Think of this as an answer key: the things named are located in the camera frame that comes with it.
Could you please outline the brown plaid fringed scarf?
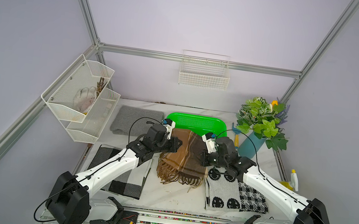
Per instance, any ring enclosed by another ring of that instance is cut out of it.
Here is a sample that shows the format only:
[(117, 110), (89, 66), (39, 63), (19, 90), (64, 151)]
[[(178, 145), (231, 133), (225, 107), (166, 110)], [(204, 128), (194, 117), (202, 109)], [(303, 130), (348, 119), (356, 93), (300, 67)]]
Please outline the brown plaid fringed scarf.
[(175, 153), (160, 154), (157, 165), (157, 176), (161, 184), (180, 183), (191, 188), (198, 188), (207, 177), (207, 168), (200, 158), (207, 151), (200, 135), (191, 130), (173, 129), (173, 136), (182, 141)]

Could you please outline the white black smiley scarf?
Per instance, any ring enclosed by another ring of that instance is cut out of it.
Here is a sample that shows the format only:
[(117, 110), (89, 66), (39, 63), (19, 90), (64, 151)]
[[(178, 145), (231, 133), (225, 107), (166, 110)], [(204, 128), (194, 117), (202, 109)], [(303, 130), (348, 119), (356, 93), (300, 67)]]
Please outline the white black smiley scarf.
[(205, 209), (222, 212), (254, 212), (267, 214), (265, 197), (216, 168), (210, 168), (205, 178)]

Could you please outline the black white checked scarf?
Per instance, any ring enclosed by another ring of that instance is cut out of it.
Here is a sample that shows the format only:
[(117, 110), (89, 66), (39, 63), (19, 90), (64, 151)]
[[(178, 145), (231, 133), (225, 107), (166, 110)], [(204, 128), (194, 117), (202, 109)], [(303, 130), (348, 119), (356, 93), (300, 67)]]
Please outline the black white checked scarf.
[[(91, 169), (121, 152), (121, 149), (117, 147), (103, 144), (99, 144), (99, 146), (100, 147), (94, 155), (92, 162), (89, 163), (87, 169)], [(143, 192), (147, 176), (150, 172), (152, 162), (152, 160), (149, 160), (139, 167), (125, 172), (102, 187), (102, 190), (139, 200)]]

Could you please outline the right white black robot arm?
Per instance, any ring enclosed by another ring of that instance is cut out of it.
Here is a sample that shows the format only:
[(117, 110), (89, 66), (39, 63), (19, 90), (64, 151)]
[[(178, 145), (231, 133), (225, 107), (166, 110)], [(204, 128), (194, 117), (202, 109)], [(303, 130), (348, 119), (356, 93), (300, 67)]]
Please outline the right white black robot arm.
[(330, 224), (324, 203), (308, 200), (274, 180), (257, 162), (240, 156), (230, 138), (209, 132), (202, 140), (207, 148), (201, 154), (203, 166), (223, 168), (226, 176), (257, 190), (285, 214), (287, 224)]

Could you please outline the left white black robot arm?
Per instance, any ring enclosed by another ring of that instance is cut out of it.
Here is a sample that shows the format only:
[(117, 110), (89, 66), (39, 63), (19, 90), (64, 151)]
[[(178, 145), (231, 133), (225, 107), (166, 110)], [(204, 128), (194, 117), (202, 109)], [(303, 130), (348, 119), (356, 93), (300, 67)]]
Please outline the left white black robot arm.
[(61, 174), (43, 201), (58, 224), (83, 224), (96, 205), (92, 198), (102, 187), (152, 159), (156, 153), (176, 153), (183, 142), (172, 135), (172, 126), (153, 124), (110, 159), (92, 169), (73, 175)]

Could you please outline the green plastic basket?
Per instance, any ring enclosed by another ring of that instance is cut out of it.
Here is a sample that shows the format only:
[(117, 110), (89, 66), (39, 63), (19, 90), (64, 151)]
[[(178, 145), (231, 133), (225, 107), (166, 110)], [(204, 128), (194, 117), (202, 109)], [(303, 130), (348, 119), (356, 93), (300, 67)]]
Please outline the green plastic basket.
[(167, 118), (176, 123), (175, 128), (190, 130), (199, 136), (210, 132), (219, 135), (227, 129), (222, 120), (214, 117), (174, 112), (167, 115)]

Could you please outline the grey folded scarf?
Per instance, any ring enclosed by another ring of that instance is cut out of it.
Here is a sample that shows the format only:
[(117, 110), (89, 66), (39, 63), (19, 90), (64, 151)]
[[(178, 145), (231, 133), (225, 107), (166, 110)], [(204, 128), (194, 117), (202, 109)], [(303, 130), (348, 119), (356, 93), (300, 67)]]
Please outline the grey folded scarf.
[(139, 136), (148, 132), (151, 125), (147, 122), (156, 123), (162, 121), (165, 115), (161, 111), (122, 106), (110, 126), (113, 134)]

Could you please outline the teal yellow garden rake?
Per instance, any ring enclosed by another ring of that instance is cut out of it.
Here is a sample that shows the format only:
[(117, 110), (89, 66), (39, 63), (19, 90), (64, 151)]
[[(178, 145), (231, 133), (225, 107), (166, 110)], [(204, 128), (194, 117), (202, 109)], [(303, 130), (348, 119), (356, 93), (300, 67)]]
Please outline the teal yellow garden rake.
[(235, 134), (235, 137), (234, 137), (234, 146), (236, 149), (239, 148), (239, 135), (241, 134), (241, 131), (236, 127), (235, 123), (232, 123), (232, 131), (234, 132)]

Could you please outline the teal vase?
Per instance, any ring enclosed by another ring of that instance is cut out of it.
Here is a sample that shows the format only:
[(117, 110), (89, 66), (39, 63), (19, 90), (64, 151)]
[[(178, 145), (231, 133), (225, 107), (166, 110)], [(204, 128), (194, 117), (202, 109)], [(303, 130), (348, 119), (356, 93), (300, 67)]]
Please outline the teal vase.
[(241, 157), (253, 159), (265, 141), (266, 138), (260, 137), (255, 132), (252, 132), (243, 143), (239, 145), (238, 153)]

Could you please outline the artificial green plant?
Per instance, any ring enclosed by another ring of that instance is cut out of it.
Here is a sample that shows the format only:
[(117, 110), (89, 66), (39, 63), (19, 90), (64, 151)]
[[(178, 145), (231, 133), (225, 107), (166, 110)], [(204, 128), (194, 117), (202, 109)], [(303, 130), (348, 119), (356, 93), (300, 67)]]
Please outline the artificial green plant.
[(287, 122), (289, 109), (288, 104), (277, 100), (269, 103), (263, 97), (248, 99), (237, 112), (237, 129), (264, 139), (269, 149), (284, 151), (289, 139), (281, 125)]

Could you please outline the lower white mesh shelf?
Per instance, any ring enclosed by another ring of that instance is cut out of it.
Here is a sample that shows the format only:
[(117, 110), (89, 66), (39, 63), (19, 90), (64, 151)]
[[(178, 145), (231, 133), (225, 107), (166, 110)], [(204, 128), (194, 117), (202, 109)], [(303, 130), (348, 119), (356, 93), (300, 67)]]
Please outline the lower white mesh shelf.
[(82, 123), (71, 122), (67, 133), (74, 142), (94, 144), (99, 139), (104, 127), (120, 99), (120, 94), (104, 88), (95, 100)]

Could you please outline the white mesh shelf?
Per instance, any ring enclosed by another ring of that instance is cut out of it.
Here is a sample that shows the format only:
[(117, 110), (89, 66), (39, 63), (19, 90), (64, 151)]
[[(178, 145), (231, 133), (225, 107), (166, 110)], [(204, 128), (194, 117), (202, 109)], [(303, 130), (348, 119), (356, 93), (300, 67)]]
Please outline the white mesh shelf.
[(87, 112), (77, 106), (76, 95), (82, 91), (96, 89), (100, 81), (108, 83), (114, 73), (108, 66), (87, 60), (84, 55), (80, 55), (42, 93), (41, 99), (57, 119), (81, 123), (85, 120)]
[(120, 99), (120, 94), (104, 88), (95, 100), (82, 123), (71, 122), (67, 133), (74, 142), (94, 144), (99, 139), (104, 127)]

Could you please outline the yellow spray bottle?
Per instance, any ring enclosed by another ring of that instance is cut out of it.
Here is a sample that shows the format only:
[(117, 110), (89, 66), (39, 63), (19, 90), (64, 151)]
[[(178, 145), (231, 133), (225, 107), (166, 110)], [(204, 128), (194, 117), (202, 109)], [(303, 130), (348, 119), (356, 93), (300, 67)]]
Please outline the yellow spray bottle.
[(293, 192), (299, 191), (299, 189), (298, 189), (299, 181), (298, 181), (298, 176), (297, 176), (295, 169), (292, 169), (292, 171), (291, 171), (290, 181), (288, 181), (288, 182), (281, 181), (280, 183)]

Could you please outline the clear glove in shelf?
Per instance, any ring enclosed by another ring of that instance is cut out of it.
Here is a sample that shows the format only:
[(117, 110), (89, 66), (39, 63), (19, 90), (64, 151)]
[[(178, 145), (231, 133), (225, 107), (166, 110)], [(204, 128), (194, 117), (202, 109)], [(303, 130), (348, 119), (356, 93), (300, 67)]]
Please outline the clear glove in shelf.
[(72, 108), (80, 113), (87, 114), (97, 99), (96, 87), (79, 90), (74, 99)]

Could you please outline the upper white mesh shelf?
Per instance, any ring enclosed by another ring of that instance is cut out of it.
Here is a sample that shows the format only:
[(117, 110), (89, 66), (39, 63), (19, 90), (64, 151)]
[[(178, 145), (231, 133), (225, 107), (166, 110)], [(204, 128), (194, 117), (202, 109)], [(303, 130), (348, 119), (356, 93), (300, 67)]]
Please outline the upper white mesh shelf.
[(108, 66), (87, 60), (84, 55), (80, 55), (42, 93), (41, 99), (57, 119), (81, 123), (85, 120), (87, 112), (77, 106), (76, 95), (82, 91), (96, 89), (100, 81), (108, 83), (114, 73)]

